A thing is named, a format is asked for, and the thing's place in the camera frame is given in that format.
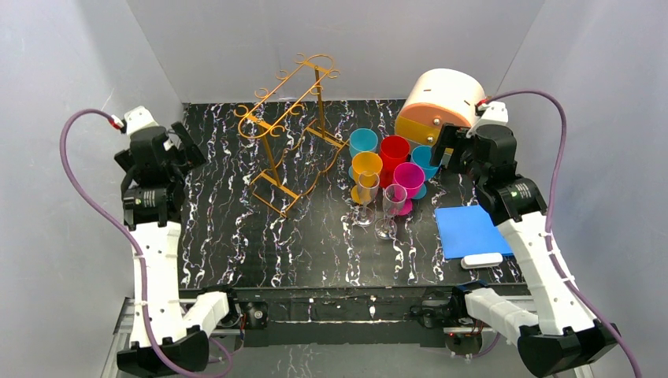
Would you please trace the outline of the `teal blue wine glass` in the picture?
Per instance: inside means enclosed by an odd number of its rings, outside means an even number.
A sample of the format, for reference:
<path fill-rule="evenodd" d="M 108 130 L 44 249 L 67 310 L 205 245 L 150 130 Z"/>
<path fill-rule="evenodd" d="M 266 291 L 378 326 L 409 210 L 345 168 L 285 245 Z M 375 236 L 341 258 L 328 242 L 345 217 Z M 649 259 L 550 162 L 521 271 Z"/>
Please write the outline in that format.
<path fill-rule="evenodd" d="M 440 168 L 440 163 L 438 163 L 437 165 L 431 164 L 431 158 L 432 158 L 431 146 L 427 145 L 416 146 L 411 153 L 411 161 L 414 164 L 418 165 L 422 169 L 425 175 L 425 179 L 419 191 L 413 197 L 413 199 L 415 200 L 422 199 L 426 196 L 427 194 L 426 183 L 437 174 Z"/>

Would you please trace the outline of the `magenta wine glass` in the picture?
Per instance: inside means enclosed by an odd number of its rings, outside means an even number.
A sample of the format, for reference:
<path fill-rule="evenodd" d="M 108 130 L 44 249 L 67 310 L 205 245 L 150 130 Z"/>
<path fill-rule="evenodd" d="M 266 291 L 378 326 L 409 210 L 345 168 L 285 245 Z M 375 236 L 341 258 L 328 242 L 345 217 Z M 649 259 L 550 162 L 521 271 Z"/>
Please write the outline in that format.
<path fill-rule="evenodd" d="M 406 191 L 407 198 L 399 215 L 407 215 L 413 209 L 413 198 L 425 182 L 424 171 L 413 162 L 403 162 L 395 168 L 392 182 L 400 185 Z"/>

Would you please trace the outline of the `red wine glass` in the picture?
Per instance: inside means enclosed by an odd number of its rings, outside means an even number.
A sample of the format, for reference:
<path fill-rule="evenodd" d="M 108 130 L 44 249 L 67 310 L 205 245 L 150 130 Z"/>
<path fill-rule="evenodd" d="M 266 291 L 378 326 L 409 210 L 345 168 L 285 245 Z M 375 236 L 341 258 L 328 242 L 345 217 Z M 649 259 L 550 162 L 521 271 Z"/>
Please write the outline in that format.
<path fill-rule="evenodd" d="M 395 168 L 406 162 L 410 144 L 400 135 L 390 135 L 380 142 L 379 156 L 383 166 L 380 171 L 380 186 L 386 188 L 392 184 Z"/>

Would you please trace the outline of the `clear wine glass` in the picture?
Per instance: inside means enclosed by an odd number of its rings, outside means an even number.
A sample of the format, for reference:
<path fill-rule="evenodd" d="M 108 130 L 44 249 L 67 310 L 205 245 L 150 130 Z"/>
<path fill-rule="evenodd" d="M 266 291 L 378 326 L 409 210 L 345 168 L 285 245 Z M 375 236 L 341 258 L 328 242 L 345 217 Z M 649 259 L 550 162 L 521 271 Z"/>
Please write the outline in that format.
<path fill-rule="evenodd" d="M 394 239 L 397 233 L 395 217 L 403 209 L 407 197 L 406 188 L 392 183 L 383 191 L 382 207 L 383 217 L 375 224 L 375 232 L 378 238 L 383 240 Z"/>
<path fill-rule="evenodd" d="M 356 224 L 361 227 L 369 226 L 374 220 L 374 212 L 369 205 L 375 200 L 380 185 L 380 177 L 374 171 L 364 171 L 358 176 L 354 187 L 357 203 Z"/>

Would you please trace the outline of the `yellow wine glass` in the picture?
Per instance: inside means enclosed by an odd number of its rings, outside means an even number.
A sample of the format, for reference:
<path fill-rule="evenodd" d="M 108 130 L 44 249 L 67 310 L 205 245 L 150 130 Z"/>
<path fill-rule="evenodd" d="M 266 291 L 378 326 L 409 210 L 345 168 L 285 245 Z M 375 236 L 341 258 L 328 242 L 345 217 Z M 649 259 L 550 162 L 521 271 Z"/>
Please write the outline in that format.
<path fill-rule="evenodd" d="M 351 168 L 355 181 L 355 185 L 351 189 L 351 197 L 354 202 L 361 205 L 362 199 L 369 197 L 369 190 L 362 189 L 362 185 L 375 182 L 373 174 L 380 173 L 383 162 L 377 153 L 365 151 L 353 157 Z"/>

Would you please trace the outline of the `light blue wine glass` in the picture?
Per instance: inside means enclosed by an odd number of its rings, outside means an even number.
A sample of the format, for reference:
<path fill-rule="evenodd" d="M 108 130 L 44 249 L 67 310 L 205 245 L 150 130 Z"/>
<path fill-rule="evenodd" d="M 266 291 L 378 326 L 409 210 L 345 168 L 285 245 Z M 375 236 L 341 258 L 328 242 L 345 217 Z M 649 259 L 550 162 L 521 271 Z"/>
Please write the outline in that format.
<path fill-rule="evenodd" d="M 353 157 L 361 152 L 377 152 L 378 136 L 375 131 L 369 128 L 358 128 L 351 133 L 349 151 Z M 353 178 L 352 168 L 349 168 L 349 176 Z"/>

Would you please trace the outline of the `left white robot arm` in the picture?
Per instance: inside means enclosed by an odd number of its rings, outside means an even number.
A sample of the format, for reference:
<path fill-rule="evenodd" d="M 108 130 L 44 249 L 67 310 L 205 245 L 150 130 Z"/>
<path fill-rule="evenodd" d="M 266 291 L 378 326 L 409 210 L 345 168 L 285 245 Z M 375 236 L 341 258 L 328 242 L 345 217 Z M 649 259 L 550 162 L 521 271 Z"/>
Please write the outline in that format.
<path fill-rule="evenodd" d="M 125 171 L 123 225 L 141 249 L 132 252 L 135 316 L 128 348 L 117 352 L 117 367 L 139 377 L 172 375 L 159 349 L 180 369 L 201 372 L 209 363 L 209 337 L 230 312 L 223 289 L 201 291 L 189 310 L 180 304 L 177 260 L 185 178 L 206 159 L 180 122 L 128 135 L 128 149 L 114 159 Z"/>

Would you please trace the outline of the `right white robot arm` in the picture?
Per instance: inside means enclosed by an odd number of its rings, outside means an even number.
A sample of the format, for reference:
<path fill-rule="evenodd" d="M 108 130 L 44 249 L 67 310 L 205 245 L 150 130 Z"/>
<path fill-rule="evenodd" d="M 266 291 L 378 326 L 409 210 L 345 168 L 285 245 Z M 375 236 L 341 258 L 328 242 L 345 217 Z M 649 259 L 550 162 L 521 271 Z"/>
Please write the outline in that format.
<path fill-rule="evenodd" d="M 481 280 L 452 289 L 444 315 L 481 321 L 518 348 L 535 377 L 589 365 L 619 344 L 618 330 L 607 326 L 573 293 L 573 278 L 547 246 L 547 205 L 538 186 L 516 172 L 517 141 L 503 125 L 484 124 L 473 134 L 445 124 L 432 147 L 433 163 L 445 150 L 447 169 L 465 173 L 477 202 L 513 251 L 536 307 L 530 313 L 497 294 Z"/>

